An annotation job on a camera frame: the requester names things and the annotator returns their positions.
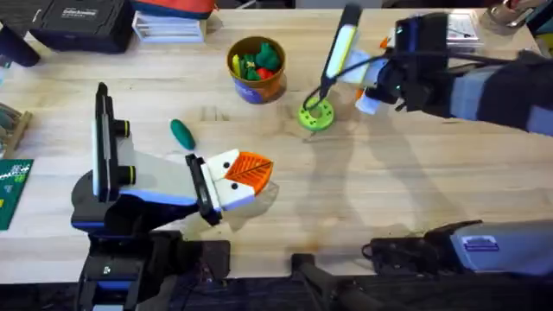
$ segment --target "yellow marker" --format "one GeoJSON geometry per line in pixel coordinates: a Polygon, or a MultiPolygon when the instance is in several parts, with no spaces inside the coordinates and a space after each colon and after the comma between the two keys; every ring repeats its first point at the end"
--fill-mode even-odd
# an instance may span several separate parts
{"type": "Polygon", "coordinates": [[[232,70],[234,71],[234,74],[236,74],[236,76],[240,78],[240,58],[238,57],[238,55],[234,55],[232,57],[232,70]]]}

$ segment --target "red toy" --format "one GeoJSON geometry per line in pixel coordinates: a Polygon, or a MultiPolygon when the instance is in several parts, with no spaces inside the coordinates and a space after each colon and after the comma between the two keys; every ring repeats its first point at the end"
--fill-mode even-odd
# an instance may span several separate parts
{"type": "Polygon", "coordinates": [[[272,77],[273,74],[274,74],[271,70],[269,70],[267,68],[263,68],[263,67],[258,68],[256,70],[256,72],[259,75],[259,78],[261,78],[261,79],[268,79],[268,78],[272,77]]]}

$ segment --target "black box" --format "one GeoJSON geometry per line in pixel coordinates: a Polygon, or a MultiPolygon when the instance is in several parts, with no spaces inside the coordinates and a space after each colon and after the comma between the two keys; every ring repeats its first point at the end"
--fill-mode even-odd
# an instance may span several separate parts
{"type": "Polygon", "coordinates": [[[128,0],[48,0],[36,11],[29,32],[59,51],[123,53],[134,13],[128,0]]]}

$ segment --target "toy pieces in cup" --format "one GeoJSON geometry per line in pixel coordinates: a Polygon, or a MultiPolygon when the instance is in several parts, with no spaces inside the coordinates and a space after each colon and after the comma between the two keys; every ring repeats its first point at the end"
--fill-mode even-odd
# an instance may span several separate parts
{"type": "Polygon", "coordinates": [[[249,81],[259,81],[261,78],[256,72],[256,62],[253,54],[246,54],[240,60],[240,78],[249,81]]]}
{"type": "Polygon", "coordinates": [[[277,52],[270,46],[269,43],[261,43],[261,51],[256,55],[256,65],[264,67],[271,71],[276,71],[280,67],[280,59],[277,52]]]}
{"type": "Polygon", "coordinates": [[[259,75],[259,78],[261,79],[268,79],[273,75],[275,75],[271,70],[263,67],[256,69],[256,73],[259,75]]]}
{"type": "Polygon", "coordinates": [[[269,43],[261,43],[260,52],[255,56],[245,54],[241,58],[237,55],[232,57],[232,70],[241,79],[259,81],[272,77],[274,72],[281,66],[277,52],[269,43]]]}

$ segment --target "green toy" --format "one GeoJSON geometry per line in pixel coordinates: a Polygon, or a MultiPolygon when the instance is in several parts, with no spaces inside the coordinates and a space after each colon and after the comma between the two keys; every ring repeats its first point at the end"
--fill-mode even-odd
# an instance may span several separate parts
{"type": "Polygon", "coordinates": [[[256,65],[275,72],[280,67],[280,58],[277,52],[267,42],[261,43],[261,52],[256,55],[256,65]]]}
{"type": "Polygon", "coordinates": [[[176,140],[181,143],[182,147],[188,150],[192,150],[196,147],[196,142],[192,137],[192,133],[190,133],[190,130],[180,120],[173,119],[171,121],[171,131],[176,140]]]}
{"type": "Polygon", "coordinates": [[[256,73],[255,57],[252,54],[244,55],[244,63],[245,77],[243,79],[247,79],[249,81],[259,81],[261,78],[259,77],[259,74],[256,73]]]}
{"type": "MultiPolygon", "coordinates": [[[[311,105],[314,105],[318,100],[318,98],[312,97],[308,100],[306,106],[310,107],[311,105]]],[[[319,105],[317,105],[313,110],[310,111],[304,110],[303,106],[301,105],[300,109],[297,112],[297,119],[300,124],[308,130],[325,130],[334,121],[334,108],[326,99],[323,99],[319,105]]]]}

